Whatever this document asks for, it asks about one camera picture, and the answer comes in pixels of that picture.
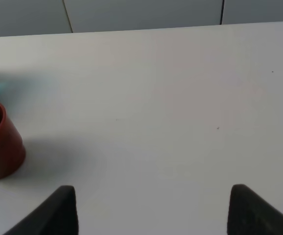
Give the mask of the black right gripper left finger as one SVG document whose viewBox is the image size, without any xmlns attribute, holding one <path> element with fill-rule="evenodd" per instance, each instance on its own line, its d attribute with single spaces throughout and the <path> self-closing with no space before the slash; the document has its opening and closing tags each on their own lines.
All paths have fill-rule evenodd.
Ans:
<svg viewBox="0 0 283 235">
<path fill-rule="evenodd" d="M 60 186 L 7 235 L 77 235 L 79 222 L 73 186 Z"/>
</svg>

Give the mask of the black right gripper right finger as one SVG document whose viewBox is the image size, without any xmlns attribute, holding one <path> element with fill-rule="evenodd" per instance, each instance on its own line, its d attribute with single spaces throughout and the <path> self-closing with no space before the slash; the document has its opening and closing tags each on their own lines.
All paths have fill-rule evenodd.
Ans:
<svg viewBox="0 0 283 235">
<path fill-rule="evenodd" d="M 246 185 L 233 185 L 227 234 L 283 235 L 283 214 Z"/>
</svg>

